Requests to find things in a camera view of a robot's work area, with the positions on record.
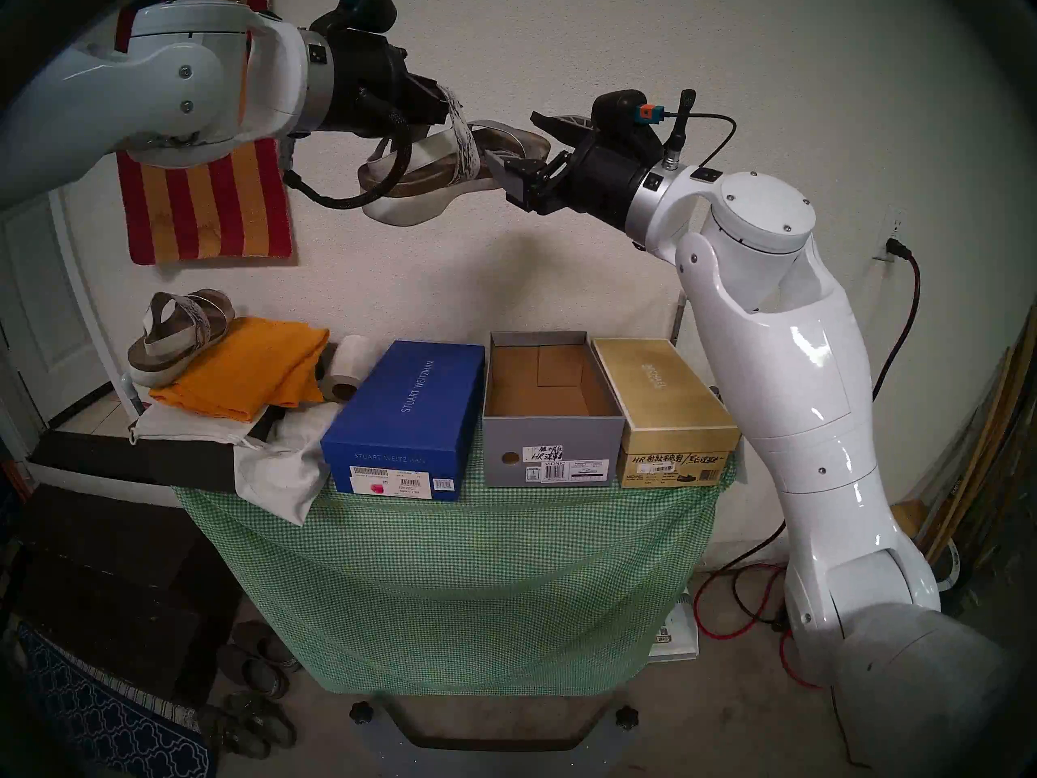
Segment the shoe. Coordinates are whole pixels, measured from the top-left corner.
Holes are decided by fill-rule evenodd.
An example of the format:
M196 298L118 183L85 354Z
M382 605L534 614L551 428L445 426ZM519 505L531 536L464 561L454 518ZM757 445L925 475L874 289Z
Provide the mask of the shoe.
M478 166L465 171L458 149L465 149L471 137L478 151ZM388 140L383 139L374 151L381 156L368 161L357 171L360 186L370 190L392 168L396 154L382 156ZM409 226L439 217L457 197L469 192L500 189L486 165L485 154L500 158L526 158L545 161L551 142L539 134L522 131L492 119L465 123L461 118L453 127L414 142L408 171L385 197L363 206L365 215L386 225Z
M190 295L156 293L144 314L144 335L127 352L130 374L143 387L165 387L191 361L227 335L234 307L219 289Z
M280 699L288 691L284 672L233 644L224 644L216 650L216 663L235 684L272 700Z
M223 708L248 730L278 747L295 747L296 726L276 702L255 692L239 692L223 699Z
M236 753L246 758L265 758L270 755L270 742L249 728L223 708L202 705L195 713L205 747L216 755Z
M261 658L283 672L295 672L303 668L265 621L243 621L235 624L230 632L230 640L249 655Z

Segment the blue patterned rug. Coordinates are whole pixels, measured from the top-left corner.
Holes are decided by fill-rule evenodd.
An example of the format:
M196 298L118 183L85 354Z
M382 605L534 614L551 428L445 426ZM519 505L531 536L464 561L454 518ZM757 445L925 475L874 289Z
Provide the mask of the blue patterned rug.
M23 622L30 701L82 758L137 778L213 778L201 735L122 696Z

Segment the orange cloth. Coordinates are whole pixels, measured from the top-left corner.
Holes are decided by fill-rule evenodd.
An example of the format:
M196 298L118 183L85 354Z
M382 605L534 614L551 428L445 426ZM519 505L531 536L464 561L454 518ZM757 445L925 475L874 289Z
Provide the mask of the orange cloth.
M327 329L237 317L225 339L199 354L173 384L151 390L151 397L235 421L252 420L263 405L323 401L314 368L327 344Z

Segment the blue shoe box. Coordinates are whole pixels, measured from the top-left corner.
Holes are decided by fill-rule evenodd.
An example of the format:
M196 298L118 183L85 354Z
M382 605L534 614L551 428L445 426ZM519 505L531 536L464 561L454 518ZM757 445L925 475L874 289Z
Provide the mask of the blue shoe box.
M482 400L482 345L396 340L320 441L343 493L454 501Z

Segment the green checkered tablecloth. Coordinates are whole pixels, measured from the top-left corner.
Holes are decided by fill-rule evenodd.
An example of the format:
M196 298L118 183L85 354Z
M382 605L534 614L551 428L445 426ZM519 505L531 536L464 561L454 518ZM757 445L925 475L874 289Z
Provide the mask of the green checkered tablecloth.
M492 489L477 433L456 502L333 483L303 527L177 489L328 691L596 694L645 665L712 532L714 488Z

